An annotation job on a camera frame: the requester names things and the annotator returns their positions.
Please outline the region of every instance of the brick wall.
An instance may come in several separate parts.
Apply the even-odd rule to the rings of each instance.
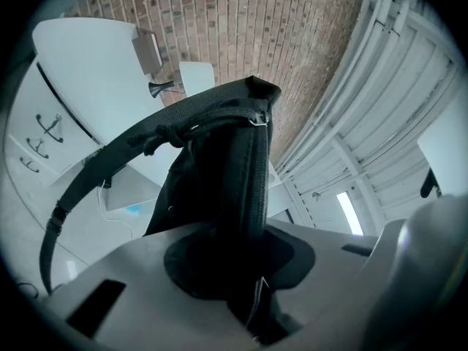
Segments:
[[[313,113],[346,49],[362,0],[79,0],[67,17],[125,20],[156,35],[156,80],[180,61],[211,62],[216,84],[256,75],[282,88],[273,162]],[[162,93],[166,105],[185,94]]]

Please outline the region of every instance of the zipper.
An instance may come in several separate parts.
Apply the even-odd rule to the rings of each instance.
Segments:
[[[252,144],[252,185],[250,187],[250,200],[252,207],[247,218],[249,234],[259,238],[265,225],[266,213],[266,183],[268,172],[268,118],[255,125],[254,141]]]

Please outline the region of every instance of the drawer handle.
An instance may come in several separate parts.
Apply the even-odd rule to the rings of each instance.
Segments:
[[[31,139],[26,138],[26,142],[28,143],[28,146],[31,147],[31,149],[32,149],[34,152],[36,152],[36,154],[38,154],[38,155],[41,156],[41,157],[44,157],[44,159],[48,159],[48,158],[49,158],[49,155],[43,155],[43,154],[41,154],[41,153],[39,152],[39,147],[41,146],[41,144],[44,143],[44,140],[43,140],[42,138],[39,138],[39,144],[38,144],[37,146],[35,146],[35,147],[33,147],[33,146],[31,145]]]
[[[58,113],[56,114],[56,119],[53,120],[52,124],[49,127],[44,127],[44,125],[42,125],[40,114],[36,114],[36,120],[38,124],[41,125],[41,127],[44,129],[44,134],[49,134],[54,140],[56,140],[59,143],[64,142],[64,139],[62,137],[54,137],[50,133],[50,130],[52,130],[57,125],[57,123],[61,120],[61,116]]]
[[[39,172],[39,169],[33,169],[32,167],[29,166],[32,163],[32,159],[29,159],[28,162],[24,162],[23,157],[20,157],[20,161],[21,161],[21,164],[27,167],[31,172],[35,172],[35,173]]]

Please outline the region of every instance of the white cable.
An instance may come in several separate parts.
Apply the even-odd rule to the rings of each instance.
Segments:
[[[121,221],[120,219],[107,219],[103,212],[102,212],[102,208],[101,208],[101,191],[102,191],[102,188],[104,187],[104,184],[105,184],[105,180],[104,182],[102,182],[102,186],[100,189],[97,190],[97,205],[99,206],[99,212],[101,212],[101,216],[104,220],[106,221],[109,221],[109,222],[120,222],[121,224],[124,224],[125,226],[127,226],[130,230],[130,234],[132,235],[132,241],[133,241],[133,230],[132,228],[130,227],[130,225],[126,224],[125,222]]]

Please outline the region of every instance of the black backpack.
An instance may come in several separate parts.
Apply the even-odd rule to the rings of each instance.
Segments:
[[[159,193],[146,235],[200,223],[165,254],[170,278],[188,294],[228,302],[263,344],[297,330],[281,315],[275,290],[296,286],[314,264],[305,242],[268,227],[271,108],[279,87],[256,77],[184,99],[149,116],[99,152],[52,213],[39,266],[51,293],[53,248],[67,214],[94,187],[141,153],[169,142],[181,153]]]

